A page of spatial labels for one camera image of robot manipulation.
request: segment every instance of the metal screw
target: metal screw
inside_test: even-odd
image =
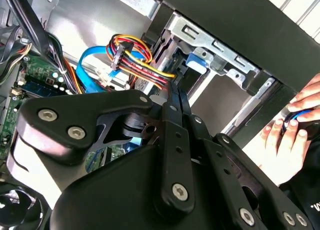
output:
[[[170,105],[170,108],[171,108],[173,111],[177,111],[177,108],[176,108],[175,106]]]
[[[180,201],[186,201],[188,199],[187,189],[179,183],[175,183],[172,186],[172,193]]]
[[[195,116],[195,117],[194,117],[194,120],[195,120],[198,124],[201,124],[201,123],[202,123],[202,120],[200,119],[200,117]]]
[[[229,141],[225,136],[222,136],[222,139],[223,139],[223,141],[225,141],[227,144],[230,143],[230,141]]]
[[[73,139],[83,139],[86,136],[86,132],[78,126],[72,126],[68,129],[68,134]]]
[[[300,214],[296,213],[295,216],[303,226],[306,227],[308,225],[307,221]]]
[[[289,213],[287,212],[283,212],[283,216],[284,216],[284,219],[291,225],[291,226],[294,226],[296,225],[295,223],[295,220],[292,218],[292,216],[290,216]]]
[[[144,96],[141,96],[141,97],[140,97],[140,100],[141,100],[142,102],[145,102],[145,103],[148,102],[148,100],[147,100]]]
[[[58,118],[58,115],[50,109],[42,109],[38,112],[38,117],[46,122],[52,122]]]
[[[255,225],[255,219],[252,216],[252,214],[245,208],[240,208],[239,210],[240,216],[243,219],[243,221],[248,224],[249,226]]]

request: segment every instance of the fingernail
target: fingernail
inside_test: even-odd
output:
[[[299,136],[304,137],[307,135],[307,131],[304,129],[301,129],[298,134],[299,134]]]
[[[296,107],[291,104],[289,104],[287,107],[290,112],[294,112],[296,110]]]
[[[281,119],[278,119],[275,121],[275,125],[281,125],[282,124],[282,120]]]
[[[305,120],[305,117],[304,116],[298,116],[296,119],[300,122],[300,121]]]
[[[296,100],[297,100],[296,97],[294,97],[289,103],[293,104]]]
[[[298,121],[297,121],[297,120],[291,120],[291,121],[290,121],[290,125],[293,126],[293,127],[295,127],[295,126],[298,125]]]

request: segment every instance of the hand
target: hand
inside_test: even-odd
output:
[[[302,129],[297,134],[296,120],[290,121],[278,144],[282,125],[283,120],[278,119],[272,127],[266,126],[260,135],[264,160],[259,167],[277,186],[301,170],[310,145],[306,130]]]
[[[318,73],[305,87],[301,90],[288,105],[290,112],[302,111],[314,108],[320,105],[320,73]],[[302,114],[297,117],[299,122],[310,122],[320,120],[320,108]]]

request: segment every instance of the finger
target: finger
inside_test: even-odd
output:
[[[320,120],[320,108],[302,114],[296,118],[299,122],[311,122]]]
[[[271,130],[271,127],[268,125],[264,129],[262,129],[262,131],[261,131],[260,138],[263,141],[263,146],[264,147],[266,146],[266,141],[267,141],[267,138],[269,136],[270,130]]]
[[[283,135],[280,146],[278,148],[277,158],[287,161],[291,153],[291,149],[295,143],[298,131],[298,121],[291,120]]]
[[[307,131],[304,129],[299,130],[298,134],[296,135],[294,144],[292,146],[290,162],[296,173],[301,170],[305,161],[305,157],[308,151],[308,148],[306,147],[307,138]]]
[[[311,85],[306,86],[301,90],[291,101],[290,103],[295,103],[309,97],[313,94],[320,93],[320,81],[313,83]]]
[[[277,156],[277,144],[280,137],[281,127],[283,125],[283,121],[278,119],[274,122],[272,129],[266,139],[265,142],[265,150],[270,158],[275,158]]]
[[[290,103],[288,110],[290,112],[297,112],[305,109],[310,109],[320,105],[320,92],[306,97],[301,101]]]

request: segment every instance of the motherboard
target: motherboard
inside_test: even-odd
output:
[[[16,81],[6,99],[0,124],[0,164],[5,163],[15,132],[20,106],[30,98],[43,98],[71,94],[61,73],[38,56],[26,56],[19,66]],[[120,146],[111,146],[111,161],[124,155]],[[85,160],[87,172],[104,164],[106,148],[89,152]]]

